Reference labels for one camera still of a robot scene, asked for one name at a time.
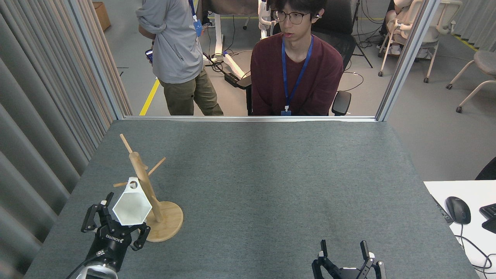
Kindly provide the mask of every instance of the white table leg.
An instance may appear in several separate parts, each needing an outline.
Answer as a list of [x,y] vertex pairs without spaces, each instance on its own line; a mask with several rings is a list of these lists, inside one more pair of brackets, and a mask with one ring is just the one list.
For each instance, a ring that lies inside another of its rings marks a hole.
[[220,26],[220,15],[215,15],[215,53],[216,55],[222,55],[222,41],[224,39],[224,35],[222,35],[222,30]]

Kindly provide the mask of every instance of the black hair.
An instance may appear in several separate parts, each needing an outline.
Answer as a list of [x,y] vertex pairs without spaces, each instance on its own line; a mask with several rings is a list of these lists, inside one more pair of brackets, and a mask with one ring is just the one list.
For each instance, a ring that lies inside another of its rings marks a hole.
[[284,6],[288,4],[291,8],[299,11],[306,11],[310,13],[310,19],[327,4],[327,0],[273,0],[276,10],[283,10]]

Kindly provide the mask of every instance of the round wooden base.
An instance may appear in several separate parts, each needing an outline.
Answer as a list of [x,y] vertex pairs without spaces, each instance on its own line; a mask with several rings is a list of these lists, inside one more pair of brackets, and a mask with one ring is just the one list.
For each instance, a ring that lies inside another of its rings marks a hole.
[[162,222],[155,220],[155,214],[150,211],[146,217],[146,224],[151,227],[146,240],[150,242],[161,242],[173,237],[183,224],[183,210],[173,202],[160,202]]

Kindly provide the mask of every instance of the gray floor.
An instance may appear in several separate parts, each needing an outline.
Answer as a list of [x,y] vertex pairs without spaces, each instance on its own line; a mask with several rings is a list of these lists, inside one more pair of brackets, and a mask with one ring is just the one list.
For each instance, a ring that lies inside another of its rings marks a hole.
[[[387,3],[369,0],[368,15],[374,19],[383,17]],[[141,6],[141,0],[104,0],[112,26],[105,31],[106,38],[122,72],[122,80],[135,115],[139,115],[155,82],[150,64],[144,51],[150,41],[137,31],[134,11]],[[379,25],[368,21],[363,12],[359,13],[360,33],[375,30]],[[223,16],[222,30],[225,35],[224,48],[233,41],[234,52],[251,50],[258,42],[260,32],[258,22],[252,19],[247,30],[242,26],[246,17]],[[204,52],[214,53],[215,30],[209,28],[202,37]],[[364,52],[371,61],[369,67],[363,57],[354,56],[347,70],[364,77],[359,87],[352,89],[351,116],[375,115],[379,103],[394,71],[397,58],[386,61],[384,76],[378,77],[382,59],[377,57],[375,44]],[[243,52],[233,58],[240,67],[248,71],[251,52]],[[424,181],[431,180],[471,180],[496,156],[496,86],[483,88],[465,106],[462,114],[455,112],[458,104],[482,81],[489,77],[473,66],[453,86],[444,87],[471,60],[474,51],[451,35],[443,36],[430,82],[423,83],[429,68],[429,61],[414,63],[403,86],[393,112],[388,119],[399,137],[410,151],[413,163]],[[207,69],[218,94],[219,104],[226,116],[246,116],[244,91],[233,88],[224,81],[221,74]],[[345,73],[339,90],[347,90],[362,81],[353,73]],[[167,106],[163,88],[159,87],[146,116],[167,116]],[[202,115],[195,108],[195,115]]]

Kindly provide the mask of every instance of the gray shirt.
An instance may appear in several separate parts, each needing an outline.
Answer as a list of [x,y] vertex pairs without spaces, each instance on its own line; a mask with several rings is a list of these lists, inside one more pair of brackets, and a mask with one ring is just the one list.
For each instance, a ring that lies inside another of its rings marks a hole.
[[139,24],[156,34],[153,73],[165,83],[184,83],[203,69],[202,50],[188,0],[143,0]]

